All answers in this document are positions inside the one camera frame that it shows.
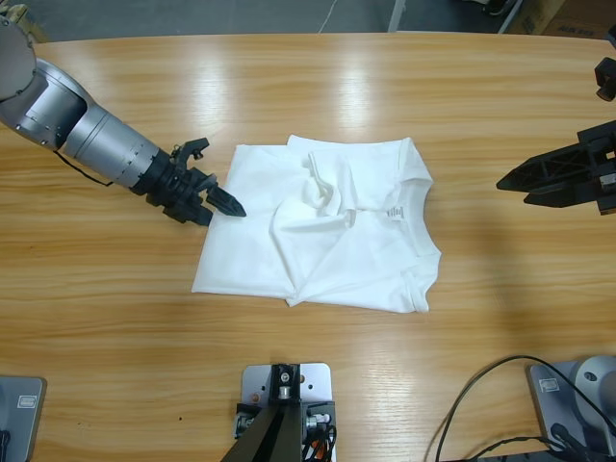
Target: wooden table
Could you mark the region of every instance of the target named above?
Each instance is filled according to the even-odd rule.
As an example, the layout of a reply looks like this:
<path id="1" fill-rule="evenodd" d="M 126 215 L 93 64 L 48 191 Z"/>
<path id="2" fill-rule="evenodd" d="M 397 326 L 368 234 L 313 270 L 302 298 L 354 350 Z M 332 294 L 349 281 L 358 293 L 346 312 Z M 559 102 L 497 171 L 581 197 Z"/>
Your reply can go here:
<path id="1" fill-rule="evenodd" d="M 412 137 L 435 180 L 426 220 L 443 260 L 426 315 L 194 295 L 206 228 L 0 128 L 0 371 L 48 380 L 36 460 L 220 460 L 246 365 L 324 361 L 339 460 L 420 461 L 488 363 L 616 353 L 616 218 L 495 188 L 527 157 L 614 117 L 594 95 L 606 42 L 226 36 L 37 51 L 161 147 L 207 136 L 199 166 L 222 179 L 239 143 Z M 445 457 L 539 432 L 524 366 L 469 394 Z"/>

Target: clothing tag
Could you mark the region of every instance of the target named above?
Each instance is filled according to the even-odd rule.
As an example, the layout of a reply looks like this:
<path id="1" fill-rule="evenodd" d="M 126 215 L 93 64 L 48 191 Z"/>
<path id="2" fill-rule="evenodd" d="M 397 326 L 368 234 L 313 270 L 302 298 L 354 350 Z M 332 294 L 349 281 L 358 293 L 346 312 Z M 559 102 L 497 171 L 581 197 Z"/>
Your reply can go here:
<path id="1" fill-rule="evenodd" d="M 404 207 L 392 207 L 387 211 L 387 217 L 392 221 L 404 221 Z"/>

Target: floor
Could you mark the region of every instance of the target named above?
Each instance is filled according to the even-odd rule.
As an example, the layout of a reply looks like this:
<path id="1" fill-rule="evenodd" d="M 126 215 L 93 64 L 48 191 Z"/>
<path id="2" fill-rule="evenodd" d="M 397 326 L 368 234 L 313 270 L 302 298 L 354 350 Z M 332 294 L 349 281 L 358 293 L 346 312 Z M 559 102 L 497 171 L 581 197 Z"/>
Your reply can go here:
<path id="1" fill-rule="evenodd" d="M 385 32 L 395 0 L 12 0 L 54 41 L 190 34 Z M 495 33 L 463 0 L 407 0 L 400 30 Z"/>

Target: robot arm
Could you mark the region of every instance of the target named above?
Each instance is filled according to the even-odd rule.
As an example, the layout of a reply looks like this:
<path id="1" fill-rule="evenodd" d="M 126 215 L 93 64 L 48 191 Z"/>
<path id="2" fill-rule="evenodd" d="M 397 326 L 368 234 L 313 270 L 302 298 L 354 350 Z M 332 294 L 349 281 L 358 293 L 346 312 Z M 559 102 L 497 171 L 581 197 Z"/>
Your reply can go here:
<path id="1" fill-rule="evenodd" d="M 62 153 L 138 195 L 180 222 L 208 225 L 206 201 L 226 215 L 245 217 L 242 205 L 218 186 L 215 175 L 187 168 L 202 156 L 205 139 L 169 156 L 100 107 L 74 79 L 37 59 L 19 27 L 0 17 L 0 121 L 22 137 Z"/>

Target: cable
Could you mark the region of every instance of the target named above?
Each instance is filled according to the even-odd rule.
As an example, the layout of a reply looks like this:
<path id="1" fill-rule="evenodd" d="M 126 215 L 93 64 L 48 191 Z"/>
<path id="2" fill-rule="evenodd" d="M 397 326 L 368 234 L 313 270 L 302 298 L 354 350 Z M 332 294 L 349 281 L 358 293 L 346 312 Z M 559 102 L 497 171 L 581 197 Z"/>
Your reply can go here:
<path id="1" fill-rule="evenodd" d="M 337 435 L 336 425 L 328 425 L 325 430 L 314 431 L 312 439 L 307 439 L 304 444 L 302 460 L 304 462 L 331 462 Z M 312 448 L 312 453 L 308 456 L 310 448 Z"/>
<path id="2" fill-rule="evenodd" d="M 89 180 L 93 181 L 94 183 L 96 183 L 98 185 L 103 185 L 103 186 L 108 187 L 108 186 L 111 186 L 114 183 L 113 181 L 110 181 L 109 183 L 104 183 L 104 182 L 94 178 L 93 176 L 88 175 L 87 173 L 85 173 L 83 170 L 81 170 L 77 166 L 74 166 L 71 162 L 68 161 L 68 159 L 65 156 L 60 154 L 58 151 L 54 151 L 54 154 L 56 154 L 60 158 L 60 160 L 62 162 L 64 162 L 65 164 L 67 164 L 69 167 L 71 167 L 74 170 L 77 170 L 82 175 L 84 175 L 86 178 L 88 178 Z"/>
<path id="3" fill-rule="evenodd" d="M 500 440 L 499 442 L 495 443 L 494 445 L 490 445 L 487 448 L 482 449 L 480 452 L 478 452 L 473 457 L 471 457 L 470 459 L 467 459 L 467 460 L 469 462 L 475 462 L 483 454 L 485 454 L 486 452 L 490 452 L 491 450 L 494 450 L 494 449 L 498 448 L 499 446 L 508 445 L 509 443 L 515 443 L 515 442 L 518 442 L 518 441 L 530 441 L 530 440 L 539 441 L 539 442 L 545 444 L 546 446 L 554 446 L 556 448 L 563 449 L 563 450 L 565 449 L 565 447 L 563 445 L 561 445 L 560 443 L 557 443 L 554 440 L 551 440 L 550 438 L 545 438 L 543 436 L 516 436 L 515 438 L 507 438 L 505 440 Z"/>
<path id="4" fill-rule="evenodd" d="M 451 421 L 453 420 L 453 415 L 455 414 L 455 411 L 457 410 L 458 406 L 460 405 L 460 402 L 462 401 L 462 399 L 464 398 L 464 396 L 469 393 L 469 390 L 471 390 L 471 388 L 473 388 L 473 386 L 477 383 L 477 381 L 483 377 L 486 373 L 494 370 L 495 368 L 497 368 L 498 366 L 505 364 L 505 363 L 509 363 L 511 361 L 516 361 L 518 359 L 528 359 L 530 361 L 534 361 L 536 363 L 540 363 L 543 364 L 544 366 L 546 366 L 548 369 L 550 369 L 552 372 L 556 373 L 558 376 L 560 376 L 560 378 L 562 378 L 567 385 L 569 385 L 572 389 L 574 389 L 574 391 L 582 398 L 584 399 L 584 401 L 586 401 L 588 403 L 588 405 L 590 407 L 593 408 L 593 410 L 595 410 L 595 412 L 597 412 L 601 418 L 605 421 L 605 423 L 607 424 L 607 426 L 609 427 L 610 431 L 614 434 L 616 434 L 616 425 L 614 425 L 614 423 L 607 417 L 606 414 L 603 413 L 603 411 L 601 409 L 599 409 L 599 407 L 597 407 L 595 405 L 594 402 L 592 402 L 577 386 L 575 383 L 573 383 L 569 377 L 567 377 L 564 373 L 562 373 L 561 371 L 559 371 L 557 368 L 555 368 L 552 364 L 544 361 L 543 359 L 537 358 L 535 356 L 528 356 L 526 354 L 517 354 L 514 356 L 508 356 L 506 358 L 501 359 L 500 361 L 497 361 L 496 363 L 492 364 L 491 366 L 488 366 L 487 368 L 485 368 L 483 371 L 481 371 L 480 373 L 478 373 L 475 377 L 473 377 L 462 389 L 462 391 L 460 392 L 460 394 L 458 395 L 458 397 L 455 399 L 455 401 L 453 402 L 453 406 L 451 407 L 448 415 L 447 415 L 447 419 L 445 420 L 445 426 L 443 427 L 443 433 L 441 434 L 441 439 L 439 440 L 439 445 L 436 449 L 436 458 L 435 461 L 436 462 L 440 462 L 441 461 L 441 452 L 443 450 L 443 444 L 445 443 L 445 438 L 447 437 L 447 432 L 449 430 L 449 427 L 451 426 Z"/>
<path id="5" fill-rule="evenodd" d="M 323 32 L 323 29 L 325 28 L 325 25 L 327 24 L 327 22 L 329 22 L 329 18 L 331 17 L 331 14 L 334 11 L 334 8 L 336 7 L 337 3 L 338 3 L 338 0 L 333 0 L 331 2 L 331 7 L 329 7 L 329 13 L 325 17 L 325 20 L 322 23 L 322 25 L 320 26 L 319 31 L 317 32 L 317 34 L 320 34 L 321 32 Z"/>
<path id="6" fill-rule="evenodd" d="M 9 430 L 0 430 L 0 461 L 7 460 L 9 443 L 11 442 L 11 433 Z"/>

